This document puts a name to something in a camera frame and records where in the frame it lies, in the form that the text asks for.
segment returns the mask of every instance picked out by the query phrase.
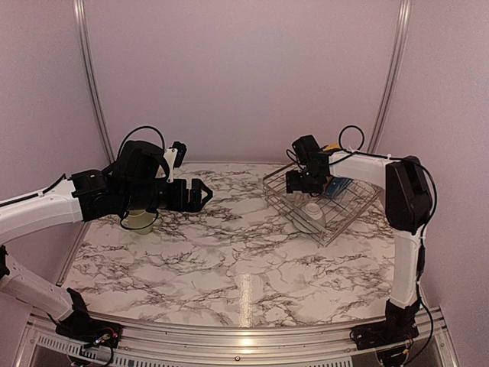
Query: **metal wire rack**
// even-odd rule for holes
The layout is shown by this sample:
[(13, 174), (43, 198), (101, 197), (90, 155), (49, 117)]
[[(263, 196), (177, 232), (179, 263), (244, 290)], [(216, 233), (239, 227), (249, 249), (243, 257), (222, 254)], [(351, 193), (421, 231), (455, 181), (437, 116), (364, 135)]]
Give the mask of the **metal wire rack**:
[[(298, 229), (324, 246), (338, 237), (381, 192), (381, 189), (369, 183), (353, 180), (333, 199), (325, 196), (312, 197), (307, 193), (287, 193), (285, 174), (295, 167), (294, 163), (288, 164), (264, 177), (266, 200), (268, 205), (288, 218)], [(307, 203), (319, 205), (325, 215), (325, 226), (301, 210)]]

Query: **marble surface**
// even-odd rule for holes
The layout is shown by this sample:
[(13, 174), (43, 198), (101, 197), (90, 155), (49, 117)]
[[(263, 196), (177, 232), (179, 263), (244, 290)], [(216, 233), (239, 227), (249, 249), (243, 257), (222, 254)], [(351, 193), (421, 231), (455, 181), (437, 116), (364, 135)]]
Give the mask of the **marble surface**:
[(92, 223), (65, 282), (89, 310), (210, 326), (294, 326), (384, 314), (393, 238), (375, 203), (320, 246), (261, 188), (266, 164), (186, 164), (214, 190), (201, 213), (161, 212), (149, 235)]

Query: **white cup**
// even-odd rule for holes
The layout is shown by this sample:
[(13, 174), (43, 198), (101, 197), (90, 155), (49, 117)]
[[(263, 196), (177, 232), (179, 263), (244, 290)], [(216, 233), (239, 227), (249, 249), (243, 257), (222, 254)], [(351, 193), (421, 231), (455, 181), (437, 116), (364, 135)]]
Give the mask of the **white cup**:
[(311, 219), (317, 221), (320, 226), (326, 226), (326, 217), (324, 216), (324, 213), (322, 212), (321, 207), (318, 204), (307, 203), (301, 209), (305, 214), (310, 216)]

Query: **wire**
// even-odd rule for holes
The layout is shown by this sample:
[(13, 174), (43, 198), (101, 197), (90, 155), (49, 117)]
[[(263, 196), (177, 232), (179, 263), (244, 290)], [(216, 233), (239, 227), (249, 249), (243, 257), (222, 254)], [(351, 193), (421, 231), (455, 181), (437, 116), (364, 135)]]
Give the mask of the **wire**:
[(365, 144), (365, 133), (364, 131), (357, 125), (347, 125), (345, 126), (340, 132), (339, 132), (339, 136), (338, 136), (338, 144), (339, 144), (339, 147), (341, 148), (342, 151), (346, 151), (346, 149), (343, 147), (343, 144), (342, 144), (342, 139), (343, 139), (343, 134), (349, 129), (349, 128), (354, 128), (355, 130), (358, 130), (361, 134), (361, 143), (360, 143), (360, 146), (357, 148), (357, 151), (359, 151), (360, 149), (363, 148), (364, 144)]
[(161, 150), (163, 151), (162, 154), (165, 153), (165, 139), (163, 137), (163, 134), (161, 134), (160, 130), (158, 130), (154, 126), (143, 125), (143, 126), (139, 126), (138, 128), (135, 128), (134, 130), (132, 130), (131, 132), (129, 132), (129, 134), (127, 134), (125, 136), (124, 140), (122, 140), (121, 145), (119, 145), (119, 150), (117, 152), (117, 159), (119, 159), (119, 157), (121, 156), (122, 147), (124, 146), (125, 142), (129, 139), (129, 137), (131, 135), (133, 135), (135, 132), (138, 132), (139, 130), (145, 130), (145, 129), (146, 130), (153, 130), (154, 132), (156, 132), (158, 134), (158, 136), (160, 137), (160, 140), (161, 140)]
[[(49, 193), (54, 187), (58, 186), (60, 184), (60, 182), (62, 180), (64, 180), (65, 178), (66, 178), (66, 175), (62, 174), (61, 177), (58, 178), (54, 183), (52, 183), (48, 188), (42, 190), (42, 193), (43, 194)], [(4, 206), (12, 205), (12, 204), (20, 203), (20, 202), (25, 201), (25, 200), (34, 199), (35, 197), (39, 197), (39, 193), (32, 193), (30, 195), (19, 197), (17, 199), (4, 201), (3, 203), (0, 203), (0, 208), (2, 208)]]
[(429, 331), (429, 336), (428, 339), (426, 340), (426, 343), (421, 347), (421, 349), (414, 355), (412, 359), (404, 363), (404, 365), (409, 365), (411, 364), (416, 358), (419, 357), (419, 355), (426, 349), (426, 347), (429, 345), (429, 342), (431, 342), (431, 339), (433, 338), (433, 333), (435, 331), (435, 321), (433, 320), (433, 315), (429, 311), (428, 307), (425, 305), (423, 302), (423, 299), (421, 298), (421, 293), (419, 292), (419, 283), (416, 285), (416, 292), (418, 294), (419, 302), (421, 303), (421, 306), (425, 309), (426, 313), (428, 314), (429, 317), (429, 322), (431, 323), (431, 329)]
[[(354, 128), (356, 130), (358, 130), (360, 133), (361, 133), (361, 143), (360, 143), (360, 146), (358, 147), (357, 151), (348, 151), (346, 150), (343, 145), (342, 145), (342, 138), (343, 138), (343, 134), (350, 128)], [(389, 159), (391, 161), (408, 161), (410, 162), (411, 164), (414, 164), (416, 165), (417, 167), (421, 168), (423, 170), (423, 172), (426, 174), (426, 176), (428, 176), (429, 178), (429, 181), (431, 183), (431, 186), (432, 186), (432, 191), (433, 191), (433, 202), (432, 202), (432, 207), (431, 207), (431, 210), (430, 210), (430, 213), (428, 215), (428, 218), (426, 218), (426, 221), (423, 225), (423, 227), (421, 228), (421, 233), (420, 233), (420, 238), (421, 238), (421, 248), (425, 248), (425, 241), (424, 241), (424, 237), (425, 237), (425, 231), (426, 231), (426, 227), (428, 226), (428, 223), (431, 221), (431, 219), (433, 218), (433, 216), (435, 215), (435, 211), (436, 211), (436, 208), (438, 206), (438, 191), (436, 189), (436, 185), (435, 185), (435, 180), (433, 179), (433, 176), (431, 175), (431, 173), (428, 171), (428, 169), (426, 167), (424, 167), (421, 163), (418, 163), (418, 162), (415, 162), (415, 161), (411, 161), (409, 159), (406, 159), (406, 158), (392, 158), (392, 157), (388, 157), (388, 156), (385, 156), (385, 155), (381, 155), (381, 154), (372, 154), (372, 153), (362, 153), (360, 152), (359, 150), (361, 149), (361, 147), (363, 147), (364, 145), (364, 142), (365, 142), (365, 134), (364, 132), (361, 130), (361, 128), (359, 128), (358, 126), (356, 125), (348, 125), (348, 126), (345, 126), (340, 134), (339, 134), (339, 137), (338, 137), (338, 144), (341, 148), (342, 151), (344, 151), (345, 153), (349, 153), (349, 155), (347, 155), (346, 157), (343, 157), (341, 159), (339, 159), (338, 161), (334, 161), (332, 163), (330, 163), (329, 165), (334, 165), (334, 164), (338, 164), (350, 157), (352, 157), (353, 155), (364, 155), (364, 156), (367, 156), (367, 157), (373, 157), (373, 158), (383, 158), (383, 159)], [(419, 281), (420, 281), (420, 278), (421, 278), (421, 275), (423, 274), (422, 271), (419, 272), (419, 274), (417, 275), (417, 279), (416, 279), (416, 292), (417, 292), (417, 295), (418, 295), (418, 298), (419, 298), (419, 302), (421, 303), (421, 305), (423, 306), (423, 308), (426, 310), (426, 312), (428, 313), (428, 317), (429, 317), (429, 320), (430, 320), (430, 323), (431, 323), (431, 330), (429, 331), (429, 337), (426, 341), (426, 343), (423, 345), (423, 347), (419, 350), (419, 352), (417, 354), (415, 354), (415, 356), (410, 359), (408, 362), (406, 362), (404, 365), (409, 365), (412, 361), (414, 361), (422, 352), (423, 350), (426, 349), (426, 347), (429, 345), (429, 342), (431, 341), (431, 338), (433, 336), (433, 333), (435, 331), (435, 323), (433, 321), (433, 316), (431, 314), (431, 312), (429, 312), (428, 310), (428, 307), (424, 304), (423, 302), (423, 299), (421, 298), (421, 293), (419, 291)]]

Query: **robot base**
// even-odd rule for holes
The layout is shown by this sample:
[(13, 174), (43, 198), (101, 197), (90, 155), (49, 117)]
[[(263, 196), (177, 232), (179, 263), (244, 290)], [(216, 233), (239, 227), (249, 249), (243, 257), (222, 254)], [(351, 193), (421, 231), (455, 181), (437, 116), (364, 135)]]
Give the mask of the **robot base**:
[(122, 326), (118, 323), (91, 318), (81, 294), (71, 288), (68, 288), (67, 291), (73, 301), (73, 313), (57, 324), (56, 333), (88, 344), (108, 334), (107, 342), (112, 348), (117, 348), (121, 339)]

